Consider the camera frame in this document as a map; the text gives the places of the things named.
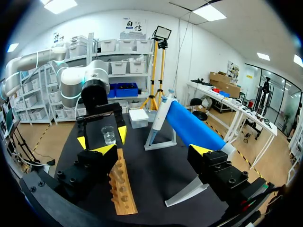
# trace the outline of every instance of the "ceiling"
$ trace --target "ceiling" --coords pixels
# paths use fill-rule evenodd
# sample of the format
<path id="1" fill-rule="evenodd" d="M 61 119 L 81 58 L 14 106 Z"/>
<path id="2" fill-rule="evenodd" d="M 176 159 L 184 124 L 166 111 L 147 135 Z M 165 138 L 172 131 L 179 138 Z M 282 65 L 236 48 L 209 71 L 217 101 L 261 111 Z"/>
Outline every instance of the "ceiling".
<path id="1" fill-rule="evenodd" d="M 195 10 L 209 0 L 76 0 L 74 7 L 59 15 L 44 9 L 36 0 L 16 28 L 10 43 L 20 43 L 8 59 L 15 58 L 32 39 L 51 27 L 86 14 L 117 10 L 136 9 L 167 14 L 188 20 L 189 10 Z M 212 5 L 227 19 L 208 22 L 191 13 L 191 23 L 224 40 L 245 58 L 270 65 L 285 71 L 302 81 L 302 68 L 293 62 L 296 53 L 290 35 L 277 15 L 264 0 L 222 0 Z M 268 54 L 271 61 L 258 58 L 257 52 Z"/>

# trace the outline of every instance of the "blue foam roll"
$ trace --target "blue foam roll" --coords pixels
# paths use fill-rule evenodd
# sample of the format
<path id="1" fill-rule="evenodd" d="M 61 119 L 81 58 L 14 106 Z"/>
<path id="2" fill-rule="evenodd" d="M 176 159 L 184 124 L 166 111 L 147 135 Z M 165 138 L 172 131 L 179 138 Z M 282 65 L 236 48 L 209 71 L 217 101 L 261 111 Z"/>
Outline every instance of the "blue foam roll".
<path id="1" fill-rule="evenodd" d="M 210 150 L 220 150 L 225 145 L 223 139 L 176 101 L 171 104 L 166 120 L 187 147 L 194 144 Z"/>

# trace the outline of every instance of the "clear glass cup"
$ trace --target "clear glass cup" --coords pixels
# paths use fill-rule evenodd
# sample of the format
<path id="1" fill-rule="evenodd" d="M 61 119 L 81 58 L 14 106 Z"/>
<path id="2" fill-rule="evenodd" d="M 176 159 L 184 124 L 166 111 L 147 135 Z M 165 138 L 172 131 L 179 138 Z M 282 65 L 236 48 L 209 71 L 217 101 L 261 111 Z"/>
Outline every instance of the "clear glass cup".
<path id="1" fill-rule="evenodd" d="M 107 145 L 116 143 L 116 138 L 115 138 L 115 133 L 114 133 L 114 127 L 113 126 L 105 126 L 101 129 L 101 132 L 103 134 L 105 143 Z"/>

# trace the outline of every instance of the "black table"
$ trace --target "black table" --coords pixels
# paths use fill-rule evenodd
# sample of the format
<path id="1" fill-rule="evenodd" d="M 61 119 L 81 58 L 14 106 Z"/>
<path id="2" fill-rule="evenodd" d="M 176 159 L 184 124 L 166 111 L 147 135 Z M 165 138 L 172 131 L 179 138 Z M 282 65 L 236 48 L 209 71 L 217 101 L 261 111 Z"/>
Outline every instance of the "black table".
<path id="1" fill-rule="evenodd" d="M 109 192 L 108 182 L 97 184 L 86 200 L 77 205 L 97 217 L 128 223 L 160 225 L 182 224 L 189 227 L 209 226 L 224 214 L 228 205 L 221 202 L 213 190 L 208 187 L 197 196 L 167 208 L 164 201 L 187 186 L 196 173 L 187 161 L 187 147 L 177 136 L 177 146 L 159 150 L 145 151 L 151 123 L 146 128 L 133 129 L 129 115 L 124 114 L 127 125 L 126 142 L 122 146 L 116 129 L 114 116 L 92 122 L 87 125 L 87 134 L 91 149 L 105 145 L 101 128 L 112 125 L 115 128 L 117 146 L 123 148 L 129 182 L 132 188 L 138 214 L 118 216 Z M 155 142 L 170 140 L 171 127 L 164 123 Z M 56 173 L 64 170 L 77 160 L 77 153 L 82 150 L 77 140 L 77 124 L 74 125 L 58 161 Z"/>

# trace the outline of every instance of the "black stool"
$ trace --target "black stool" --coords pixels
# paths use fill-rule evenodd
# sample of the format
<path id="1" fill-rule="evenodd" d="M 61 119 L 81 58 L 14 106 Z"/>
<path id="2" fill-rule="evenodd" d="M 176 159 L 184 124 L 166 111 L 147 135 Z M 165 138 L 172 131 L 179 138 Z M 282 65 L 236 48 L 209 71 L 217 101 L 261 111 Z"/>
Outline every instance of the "black stool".
<path id="1" fill-rule="evenodd" d="M 201 105 L 202 104 L 202 100 L 199 98 L 193 98 L 192 100 L 190 100 L 190 105 L 194 106 L 194 105 Z M 206 115 L 206 113 L 203 113 L 202 111 L 193 111 L 193 115 L 196 116 L 199 120 L 201 121 L 206 121 L 208 116 Z"/>

